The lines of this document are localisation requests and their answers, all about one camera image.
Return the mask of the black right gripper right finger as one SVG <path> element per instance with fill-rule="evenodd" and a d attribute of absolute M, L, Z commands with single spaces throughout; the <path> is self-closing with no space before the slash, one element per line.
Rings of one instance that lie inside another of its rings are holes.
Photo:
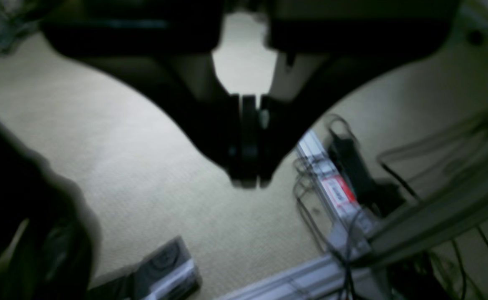
<path fill-rule="evenodd" d="M 458 0 L 256 0 L 277 50 L 256 108 L 242 97 L 242 186 L 265 187 L 326 110 L 370 80 L 444 44 Z"/>

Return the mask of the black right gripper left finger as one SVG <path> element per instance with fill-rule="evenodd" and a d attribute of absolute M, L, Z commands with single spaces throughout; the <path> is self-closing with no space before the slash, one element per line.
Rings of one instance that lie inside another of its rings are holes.
<path fill-rule="evenodd" d="M 212 57 L 223 16 L 223 0 L 66 0 L 40 26 L 58 53 L 163 110 L 237 185 L 238 99 Z"/>

